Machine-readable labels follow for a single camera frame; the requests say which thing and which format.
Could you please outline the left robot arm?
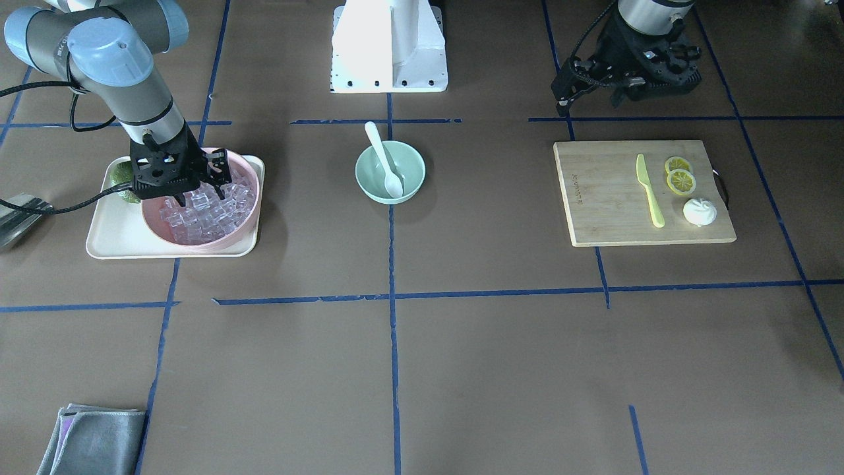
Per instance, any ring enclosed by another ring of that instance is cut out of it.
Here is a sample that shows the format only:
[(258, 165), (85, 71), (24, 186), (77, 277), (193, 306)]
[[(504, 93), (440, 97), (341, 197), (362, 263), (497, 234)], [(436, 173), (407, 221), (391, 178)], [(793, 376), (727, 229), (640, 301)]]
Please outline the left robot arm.
[(624, 100), (688, 94), (700, 84), (702, 51), (685, 34), (693, 1), (613, 1), (580, 36), (551, 90), (561, 117), (597, 89)]

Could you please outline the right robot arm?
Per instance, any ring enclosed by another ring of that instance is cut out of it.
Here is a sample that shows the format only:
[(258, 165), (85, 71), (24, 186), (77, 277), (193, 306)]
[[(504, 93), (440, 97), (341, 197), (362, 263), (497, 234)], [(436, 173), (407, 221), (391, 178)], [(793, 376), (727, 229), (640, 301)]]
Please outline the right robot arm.
[(185, 195), (203, 183), (219, 198), (232, 180), (228, 154), (206, 152), (156, 68), (154, 55), (182, 46), (187, 16), (175, 1), (55, 1), (21, 8), (4, 23), (19, 60), (52, 76), (51, 85), (95, 94), (130, 138), (132, 175), (106, 193), (130, 191), (147, 201)]

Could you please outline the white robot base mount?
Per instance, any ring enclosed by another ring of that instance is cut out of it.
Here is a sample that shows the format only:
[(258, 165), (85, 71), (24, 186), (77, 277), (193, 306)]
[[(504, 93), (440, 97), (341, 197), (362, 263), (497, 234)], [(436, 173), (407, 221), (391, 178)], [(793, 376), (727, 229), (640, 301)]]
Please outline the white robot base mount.
[(331, 43), (332, 93), (447, 90), (439, 1), (347, 1), (334, 9)]

